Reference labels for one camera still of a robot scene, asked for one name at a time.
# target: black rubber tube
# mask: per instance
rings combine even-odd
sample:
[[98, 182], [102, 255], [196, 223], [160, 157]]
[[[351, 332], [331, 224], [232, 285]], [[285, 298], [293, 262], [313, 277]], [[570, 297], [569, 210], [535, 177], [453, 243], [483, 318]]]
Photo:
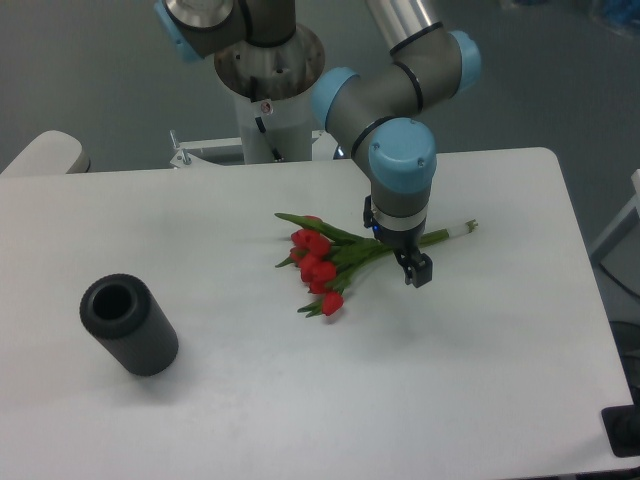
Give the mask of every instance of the black rubber tube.
[[101, 278], [85, 292], [80, 319], [87, 331], [135, 375], [167, 368], [178, 337], [147, 286], [125, 274]]

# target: black cable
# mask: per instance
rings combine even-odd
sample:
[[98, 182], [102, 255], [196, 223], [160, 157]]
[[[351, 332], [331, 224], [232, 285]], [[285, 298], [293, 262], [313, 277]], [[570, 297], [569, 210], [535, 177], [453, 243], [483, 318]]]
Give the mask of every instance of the black cable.
[[640, 293], [634, 292], [629, 287], [627, 287], [624, 283], [618, 280], [609, 270], [607, 270], [607, 267], [605, 267], [602, 263], [598, 264], [598, 266], [600, 267], [600, 270], [602, 270], [602, 273], [604, 273], [607, 277], [609, 277], [609, 279], [613, 283], [618, 285], [622, 290], [624, 290], [631, 297], [635, 298], [636, 300], [640, 300]]

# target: white chair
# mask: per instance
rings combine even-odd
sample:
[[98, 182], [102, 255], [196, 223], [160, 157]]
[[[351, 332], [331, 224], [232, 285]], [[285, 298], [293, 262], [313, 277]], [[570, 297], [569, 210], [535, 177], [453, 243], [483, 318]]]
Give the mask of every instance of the white chair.
[[33, 140], [0, 173], [0, 177], [32, 177], [84, 173], [91, 161], [78, 140], [51, 130]]

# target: light blue joint cap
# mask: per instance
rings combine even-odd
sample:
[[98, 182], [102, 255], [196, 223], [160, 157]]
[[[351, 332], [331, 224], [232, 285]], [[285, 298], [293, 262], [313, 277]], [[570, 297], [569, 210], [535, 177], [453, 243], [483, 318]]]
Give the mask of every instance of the light blue joint cap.
[[350, 68], [340, 67], [329, 70], [316, 82], [311, 93], [311, 109], [322, 128], [327, 128], [329, 110], [342, 86], [351, 77], [357, 76], [358, 74]]
[[460, 54], [462, 55], [462, 77], [460, 86], [456, 93], [460, 93], [478, 81], [482, 72], [482, 57], [476, 42], [469, 38], [466, 33], [456, 30], [451, 32], [453, 38], [458, 42]]
[[202, 60], [202, 57], [196, 53], [191, 45], [189, 45], [189, 42], [184, 39], [176, 24], [173, 23], [173, 20], [162, 4], [162, 0], [158, 0], [153, 6], [153, 9], [155, 10], [156, 15], [158, 15], [160, 23], [162, 23], [167, 35], [171, 38], [171, 41], [173, 42], [174, 47], [176, 47], [178, 55], [182, 61], [185, 63], [194, 63], [198, 60]]
[[424, 124], [394, 118], [380, 125], [369, 146], [369, 165], [389, 190], [412, 194], [431, 186], [436, 173], [436, 140]]

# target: tulip bouquet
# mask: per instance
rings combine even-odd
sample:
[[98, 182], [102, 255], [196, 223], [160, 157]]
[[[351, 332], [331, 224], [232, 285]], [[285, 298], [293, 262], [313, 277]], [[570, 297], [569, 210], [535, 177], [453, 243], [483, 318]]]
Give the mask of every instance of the tulip bouquet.
[[[276, 268], [295, 265], [300, 269], [309, 293], [318, 297], [298, 310], [307, 317], [333, 315], [344, 305], [344, 291], [355, 274], [366, 265], [393, 254], [393, 249], [373, 238], [340, 230], [318, 217], [276, 213], [276, 217], [300, 227], [291, 235], [293, 247], [289, 256]], [[454, 228], [427, 233], [420, 239], [420, 247], [428, 247], [473, 232], [478, 227], [471, 220]]]

